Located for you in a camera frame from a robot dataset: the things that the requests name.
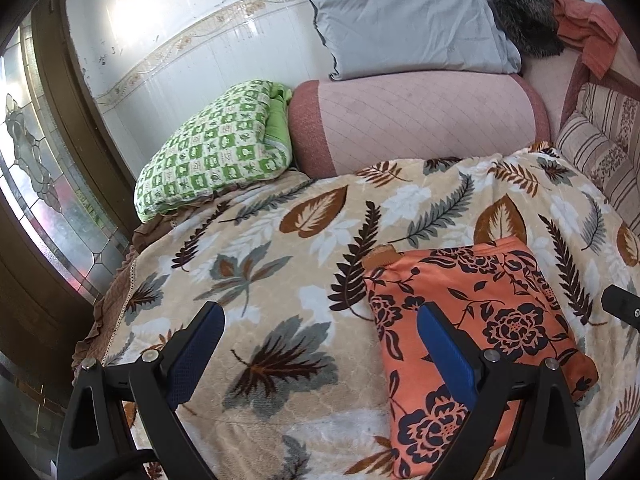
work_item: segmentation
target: green pillowcase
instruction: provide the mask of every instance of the green pillowcase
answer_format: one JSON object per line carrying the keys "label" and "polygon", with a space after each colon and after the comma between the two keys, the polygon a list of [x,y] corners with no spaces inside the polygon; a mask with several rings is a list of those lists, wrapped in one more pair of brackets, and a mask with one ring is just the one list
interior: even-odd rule
{"label": "green pillowcase", "polygon": [[134,194],[140,219],[209,198],[230,184],[278,177],[292,157],[290,98],[279,83],[247,81],[186,121],[140,173]]}

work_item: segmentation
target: gray pillowcase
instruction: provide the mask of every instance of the gray pillowcase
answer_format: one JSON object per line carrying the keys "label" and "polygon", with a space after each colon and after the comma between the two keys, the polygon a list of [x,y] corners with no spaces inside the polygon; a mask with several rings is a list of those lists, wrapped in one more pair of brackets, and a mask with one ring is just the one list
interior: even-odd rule
{"label": "gray pillowcase", "polygon": [[309,0],[331,79],[414,70],[516,73],[518,50],[486,0]]}

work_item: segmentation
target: metal screw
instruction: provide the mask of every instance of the metal screw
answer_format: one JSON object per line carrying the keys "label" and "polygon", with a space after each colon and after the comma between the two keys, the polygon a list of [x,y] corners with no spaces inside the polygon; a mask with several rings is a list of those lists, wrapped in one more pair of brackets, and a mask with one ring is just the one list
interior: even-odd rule
{"label": "metal screw", "polygon": [[545,365],[550,370],[558,370],[558,368],[560,367],[560,363],[556,359],[553,359],[552,357],[547,357],[545,359]]}
{"label": "metal screw", "polygon": [[145,352],[142,354],[142,360],[145,363],[152,363],[153,361],[158,359],[159,355],[160,354],[158,353],[158,350],[155,350],[153,348],[150,350],[145,350]]}
{"label": "metal screw", "polygon": [[484,351],[484,358],[490,363],[497,363],[500,360],[500,352],[493,348],[489,348]]}
{"label": "metal screw", "polygon": [[97,364],[98,361],[95,359],[95,357],[85,357],[84,359],[82,359],[80,366],[82,367],[82,370],[91,370],[91,368],[93,368]]}

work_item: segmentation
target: beige blanket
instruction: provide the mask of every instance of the beige blanket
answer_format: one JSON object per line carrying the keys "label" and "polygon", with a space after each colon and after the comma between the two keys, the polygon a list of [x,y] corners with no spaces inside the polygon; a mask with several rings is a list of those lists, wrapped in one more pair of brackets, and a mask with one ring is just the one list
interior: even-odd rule
{"label": "beige blanket", "polygon": [[177,413],[218,478],[386,478],[386,385],[362,257],[392,240],[402,251],[516,235],[600,373],[578,408],[589,464],[640,410],[640,338],[600,304],[611,283],[640,290],[639,242],[585,177],[537,149],[396,160],[315,183],[289,171],[204,206],[130,267],[103,362],[161,348],[216,300],[225,333]]}

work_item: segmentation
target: black furry garment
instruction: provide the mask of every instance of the black furry garment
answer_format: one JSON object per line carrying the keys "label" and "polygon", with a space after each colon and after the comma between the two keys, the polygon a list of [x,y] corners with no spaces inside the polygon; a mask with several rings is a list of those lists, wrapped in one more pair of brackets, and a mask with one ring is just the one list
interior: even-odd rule
{"label": "black furry garment", "polygon": [[553,0],[490,0],[497,25],[521,54],[558,56],[564,44],[556,32]]}

